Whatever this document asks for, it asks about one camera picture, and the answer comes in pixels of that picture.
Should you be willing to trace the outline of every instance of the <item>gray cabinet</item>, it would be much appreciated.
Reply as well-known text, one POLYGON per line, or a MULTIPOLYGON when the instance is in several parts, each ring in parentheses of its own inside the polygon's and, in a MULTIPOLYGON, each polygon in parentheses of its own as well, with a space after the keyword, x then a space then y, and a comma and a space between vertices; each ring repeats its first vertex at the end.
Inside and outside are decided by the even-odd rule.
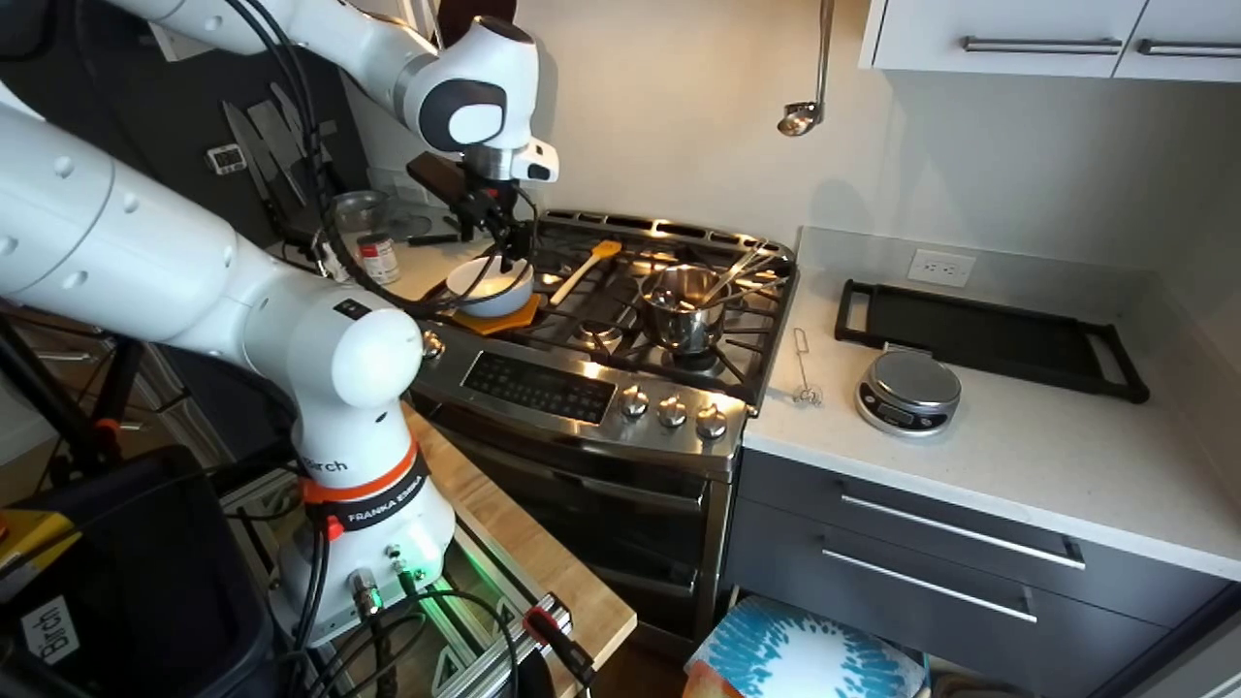
POLYGON ((1241 80, 1241 0, 873 0, 860 63, 943 72, 1241 80))
POLYGON ((1089 693, 1225 591, 753 450, 725 580, 1043 693, 1089 693))

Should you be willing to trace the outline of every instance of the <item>cabinet handle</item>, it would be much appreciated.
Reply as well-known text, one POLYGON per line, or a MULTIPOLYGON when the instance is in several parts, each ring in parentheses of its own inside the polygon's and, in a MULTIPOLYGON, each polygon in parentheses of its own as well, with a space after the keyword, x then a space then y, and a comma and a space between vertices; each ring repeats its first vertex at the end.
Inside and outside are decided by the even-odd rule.
POLYGON ((965 55, 1122 55, 1116 39, 979 39, 965 36, 965 55))
POLYGON ((849 497, 849 494, 842 494, 842 503, 866 508, 866 513, 875 513, 875 514, 890 514, 890 519, 907 519, 907 525, 917 525, 917 526, 935 526, 935 531, 946 531, 946 536, 956 536, 956 540, 972 540, 972 543, 986 543, 986 548, 1001 548, 1001 549, 1012 549, 1012 553, 1025 553, 1025 558, 1038 558, 1038 561, 1051 561, 1051 566, 1084 570, 1084 558, 1071 540, 1066 540, 1071 553, 1053 553, 1053 549, 1043 549, 1043 548, 1029 548, 1029 543, 986 536, 986 531, 956 526, 956 525, 946 525, 946 519, 915 514, 915 513, 904 513, 904 508, 890 508, 890 503, 881 503, 881 500, 866 500, 866 497, 849 497))
POLYGON ((1159 39, 1140 39, 1135 55, 1147 55, 1147 59, 1241 59, 1241 44, 1159 44, 1159 39))
POLYGON ((94 353, 40 353, 46 364, 85 364, 96 362, 94 353))
POLYGON ((699 579, 689 580, 659 580, 659 579, 645 579, 645 574, 627 574, 627 570, 614 570, 614 566, 589 566, 601 580, 607 587, 627 587, 627 591, 645 591, 645 594, 659 594, 659 596, 694 596, 699 579))
POLYGON ((831 549, 831 548, 823 548, 818 553, 823 553, 823 558, 832 558, 832 561, 844 561, 844 566, 855 566, 855 570, 868 570, 868 574, 881 574, 881 579, 890 579, 890 580, 904 580, 904 587, 917 587, 917 591, 925 591, 925 594, 937 594, 937 596, 951 596, 951 601, 960 601, 960 606, 998 614, 998 616, 1012 616, 1012 622, 1025 622, 1025 624, 1038 624, 1038 616, 1035 616, 1032 607, 1012 607, 1012 606, 987 601, 987 596, 972 596, 972 594, 960 594, 960 591, 951 591, 951 587, 937 587, 937 580, 925 580, 925 579, 890 570, 890 566, 875 566, 875 561, 866 561, 866 558, 831 549))
POLYGON ((674 494, 654 494, 654 487, 632 487, 632 485, 621 485, 621 479, 595 479, 595 476, 581 476, 581 474, 564 474, 564 470, 549 470, 549 466, 536 466, 536 460, 522 460, 522 456, 510 456, 502 450, 493 450, 493 446, 469 446, 469 455, 478 460, 488 460, 488 466, 501 466, 501 470, 510 470, 510 474, 522 474, 522 476, 537 476, 537 479, 571 479, 579 487, 589 487, 595 497, 614 497, 614 500, 627 500, 627 503, 645 503, 645 508, 664 508, 664 513, 700 513, 705 503, 705 494, 699 487, 694 497, 674 497, 674 494))

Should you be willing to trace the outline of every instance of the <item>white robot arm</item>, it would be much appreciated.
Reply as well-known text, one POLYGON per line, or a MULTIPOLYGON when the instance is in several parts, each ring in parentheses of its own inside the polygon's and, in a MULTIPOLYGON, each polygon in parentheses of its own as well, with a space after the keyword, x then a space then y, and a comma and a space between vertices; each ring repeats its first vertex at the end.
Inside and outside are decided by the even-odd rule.
MULTIPOLYGON (((442 574, 452 513, 405 435, 398 391, 417 324, 359 291, 274 265, 219 217, 42 124, 0 86, 0 300, 241 364, 296 398, 303 500, 327 508, 330 566, 311 642, 355 624, 355 580, 442 574)), ((274 614, 311 587, 287 548, 274 614)))
MULTIPOLYGON (((197 44, 261 55, 241 0, 109 0, 197 44)), ((436 151, 465 151, 493 182, 555 182, 557 156, 530 134, 537 45, 518 28, 478 18, 449 52, 341 0, 265 0, 284 36, 341 67, 374 106, 436 151)))
MULTIPOLYGON (((151 22, 252 55, 265 44, 234 0, 111 0, 151 22)), ((265 0, 284 30, 345 67, 442 151, 479 151, 502 177, 555 177, 530 139, 536 45, 478 22, 452 52, 337 0, 265 0)), ((219 217, 42 124, 0 86, 0 300, 129 337, 241 364, 296 398, 303 500, 327 513, 330 566, 296 543, 277 553, 274 616, 296 628, 321 587, 306 641, 355 624, 355 594, 404 596, 436 579, 452 513, 405 435, 417 324, 359 291, 274 265, 219 217)))

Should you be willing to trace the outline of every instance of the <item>orange ring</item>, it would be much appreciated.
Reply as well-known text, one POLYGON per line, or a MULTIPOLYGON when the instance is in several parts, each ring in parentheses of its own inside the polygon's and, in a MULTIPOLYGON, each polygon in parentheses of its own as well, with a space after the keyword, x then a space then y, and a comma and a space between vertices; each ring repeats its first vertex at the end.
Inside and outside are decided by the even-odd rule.
POLYGON ((382 487, 390 487, 398 476, 405 476, 413 470, 413 456, 417 456, 417 446, 411 443, 411 450, 394 460, 394 470, 380 474, 374 479, 368 485, 355 485, 355 487, 327 487, 319 479, 303 479, 303 503, 330 503, 330 500, 365 500, 365 497, 374 497, 382 487))

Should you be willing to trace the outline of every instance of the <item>white upper cabinet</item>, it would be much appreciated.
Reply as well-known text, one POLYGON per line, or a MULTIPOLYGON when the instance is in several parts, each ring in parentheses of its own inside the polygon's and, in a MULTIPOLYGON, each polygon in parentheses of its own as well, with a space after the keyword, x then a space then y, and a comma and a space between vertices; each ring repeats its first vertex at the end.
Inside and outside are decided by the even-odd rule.
POLYGON ((1241 80, 1241 0, 1147 0, 1116 79, 1241 80))
POLYGON ((860 63, 1241 80, 1241 0, 873 0, 860 63))
POLYGON ((881 68, 1109 79, 1145 0, 873 0, 881 68))

